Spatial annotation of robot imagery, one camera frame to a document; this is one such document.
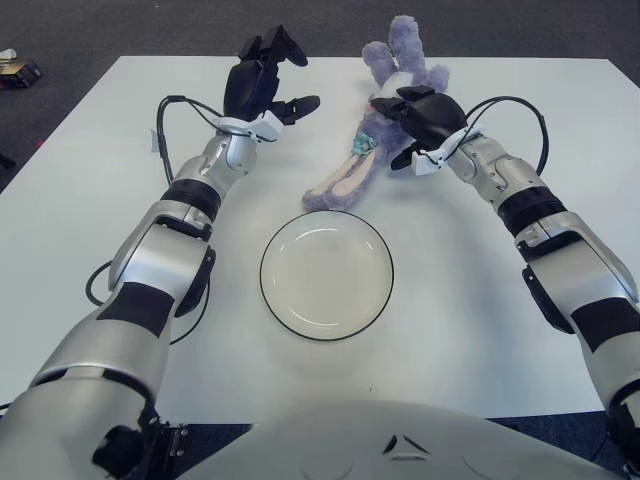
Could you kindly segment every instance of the small object on floor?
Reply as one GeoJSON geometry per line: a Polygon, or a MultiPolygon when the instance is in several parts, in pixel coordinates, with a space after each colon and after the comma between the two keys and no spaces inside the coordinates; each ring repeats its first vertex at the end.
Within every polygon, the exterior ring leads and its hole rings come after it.
{"type": "MultiPolygon", "coordinates": [[[[372,97],[397,96],[396,90],[407,86],[424,85],[437,92],[447,89],[449,70],[442,65],[431,69],[425,66],[418,23],[413,17],[395,17],[389,27],[389,44],[365,45],[362,59],[380,87],[372,97]]],[[[367,107],[356,130],[351,156],[304,194],[302,203],[306,210],[348,210],[367,190],[375,174],[412,143],[397,122],[389,122],[370,105],[367,107]]]]}
{"type": "Polygon", "coordinates": [[[6,50],[2,50],[0,52],[0,60],[13,60],[17,56],[18,54],[13,48],[7,48],[6,50]]]}
{"type": "Polygon", "coordinates": [[[42,77],[42,71],[30,59],[0,61],[0,90],[27,88],[42,77]]]}

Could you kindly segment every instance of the stuffed toy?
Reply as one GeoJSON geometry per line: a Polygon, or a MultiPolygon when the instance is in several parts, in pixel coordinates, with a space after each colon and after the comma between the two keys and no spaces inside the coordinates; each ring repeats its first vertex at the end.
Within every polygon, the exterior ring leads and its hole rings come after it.
{"type": "MultiPolygon", "coordinates": [[[[413,17],[395,17],[389,28],[389,45],[371,42],[362,49],[362,59],[380,90],[375,97],[398,96],[400,87],[426,85],[444,92],[449,71],[442,65],[427,69],[418,24],[413,17]]],[[[397,122],[384,118],[367,106],[353,139],[351,157],[326,180],[308,190],[302,203],[306,210],[348,210],[366,191],[376,174],[389,166],[413,139],[397,122]]]]}

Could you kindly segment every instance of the black cable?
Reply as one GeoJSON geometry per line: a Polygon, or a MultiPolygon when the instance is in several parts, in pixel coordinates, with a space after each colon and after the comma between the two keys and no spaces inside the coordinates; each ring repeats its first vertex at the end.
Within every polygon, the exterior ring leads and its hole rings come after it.
{"type": "Polygon", "coordinates": [[[593,452],[593,454],[589,457],[589,461],[593,462],[596,458],[598,458],[598,455],[600,455],[600,452],[602,451],[602,448],[605,446],[605,444],[607,443],[607,440],[609,440],[609,434],[605,433],[604,438],[602,439],[602,442],[600,442],[600,446],[596,449],[595,452],[593,452]]]}
{"type": "Polygon", "coordinates": [[[93,282],[96,281],[96,278],[98,277],[98,275],[100,275],[102,272],[104,272],[107,268],[109,268],[111,266],[111,260],[109,260],[107,263],[105,263],[104,265],[100,265],[92,274],[91,276],[87,279],[87,283],[84,286],[84,293],[87,296],[87,298],[89,299],[89,301],[91,303],[93,303],[96,307],[101,307],[102,304],[104,302],[101,302],[100,300],[98,300],[95,295],[93,294],[93,282]]]}
{"type": "Polygon", "coordinates": [[[196,329],[196,327],[200,323],[200,320],[202,320],[202,317],[204,317],[204,312],[207,311],[207,306],[209,305],[209,294],[210,293],[211,293],[211,280],[209,280],[207,282],[207,291],[206,291],[205,297],[204,297],[204,305],[202,305],[202,310],[200,311],[200,315],[198,315],[198,319],[196,320],[196,323],[191,325],[191,328],[189,330],[187,330],[186,332],[184,332],[182,335],[180,335],[178,338],[176,338],[175,340],[171,340],[171,342],[169,342],[169,345],[175,345],[180,340],[184,340],[187,336],[189,336],[189,334],[191,334],[191,332],[193,332],[196,329]]]}
{"type": "MultiPolygon", "coordinates": [[[[469,119],[469,117],[471,115],[473,115],[473,113],[475,113],[479,108],[481,108],[484,105],[488,104],[487,107],[485,107],[478,114],[478,116],[475,118],[475,120],[471,124],[471,127],[473,127],[475,125],[475,123],[478,121],[478,119],[489,108],[493,107],[496,103],[505,102],[505,101],[516,102],[516,103],[519,103],[521,105],[524,105],[529,110],[531,110],[535,114],[536,118],[538,119],[538,123],[540,124],[540,132],[542,133],[542,150],[540,151],[540,160],[538,161],[538,167],[536,168],[536,173],[538,174],[538,176],[540,176],[540,175],[542,175],[542,172],[544,171],[544,167],[547,165],[547,158],[549,157],[549,132],[547,131],[547,124],[544,121],[544,116],[540,113],[540,111],[534,105],[532,105],[531,103],[529,103],[528,101],[526,101],[525,99],[520,98],[520,97],[511,97],[511,96],[508,96],[508,95],[503,95],[503,96],[499,96],[499,97],[492,97],[492,98],[488,98],[486,100],[483,100],[478,105],[476,105],[471,110],[469,110],[469,112],[467,112],[466,118],[469,119]]],[[[469,129],[465,133],[464,137],[462,137],[462,140],[460,140],[460,142],[458,143],[458,147],[460,145],[462,145],[462,142],[467,137],[467,134],[471,130],[471,127],[469,127],[469,129]]]]}
{"type": "Polygon", "coordinates": [[[169,162],[167,139],[164,136],[164,111],[170,103],[172,102],[171,100],[169,100],[169,97],[163,98],[158,105],[158,111],[156,113],[156,135],[158,137],[158,151],[160,152],[160,158],[162,159],[162,165],[164,166],[164,174],[169,185],[171,185],[171,182],[173,181],[173,171],[171,170],[171,162],[169,162]]]}

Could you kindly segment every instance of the robotic hand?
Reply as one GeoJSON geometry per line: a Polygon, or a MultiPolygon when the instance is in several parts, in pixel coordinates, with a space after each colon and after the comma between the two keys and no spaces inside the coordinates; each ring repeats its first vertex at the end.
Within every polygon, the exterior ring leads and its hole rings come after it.
{"type": "Polygon", "coordinates": [[[215,262],[208,240],[218,209],[254,167],[256,145],[275,141],[283,124],[319,105],[318,97],[272,102],[277,64],[285,58],[306,64],[282,26],[240,54],[217,134],[116,253],[107,301],[67,334],[2,419],[3,478],[121,478],[142,460],[159,427],[154,404],[171,321],[193,310],[208,284],[215,262]]]}
{"type": "Polygon", "coordinates": [[[411,165],[422,175],[448,164],[493,206],[527,263],[522,275],[543,315],[578,337],[609,415],[609,434],[629,473],[640,475],[640,311],[631,273],[527,162],[485,137],[475,122],[467,126],[451,97],[425,87],[398,94],[371,102],[416,140],[392,168],[411,165]]]}
{"type": "Polygon", "coordinates": [[[308,115],[320,105],[315,96],[274,102],[278,90],[278,63],[285,59],[304,67],[307,57],[282,25],[267,32],[264,38],[250,38],[240,52],[241,62],[229,73],[224,96],[225,116],[251,121],[260,113],[272,111],[284,125],[308,115]]]}

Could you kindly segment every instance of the white tabletop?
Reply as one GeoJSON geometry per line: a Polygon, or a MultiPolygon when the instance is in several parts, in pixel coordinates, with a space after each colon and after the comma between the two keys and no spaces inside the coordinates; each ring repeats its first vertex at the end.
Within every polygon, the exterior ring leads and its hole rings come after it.
{"type": "MultiPolygon", "coordinates": [[[[439,60],[449,93],[469,108],[494,95],[544,113],[544,179],[640,278],[640,91],[606,60],[439,60]]],[[[185,94],[212,106],[233,58],[123,57],[0,195],[0,403],[11,401],[92,308],[89,273],[110,259],[165,189],[151,152],[158,101],[185,94]]],[[[271,315],[258,269],[275,231],[301,213],[302,193],[344,161],[373,83],[355,58],[281,68],[279,99],[322,105],[260,147],[254,172],[214,224],[218,254],[208,313],[171,349],[158,408],[181,422],[259,422],[343,398],[430,403],[484,417],[600,409],[575,337],[550,327],[522,282],[522,259],[492,209],[442,171],[385,172],[352,213],[393,256],[395,284],[380,318],[335,343],[302,339],[271,315]]],[[[483,119],[511,154],[535,163],[533,115],[502,104],[483,119]]],[[[167,111],[174,169],[211,135],[186,106],[167,111]]],[[[178,319],[175,333],[193,316],[178,319]]]]}

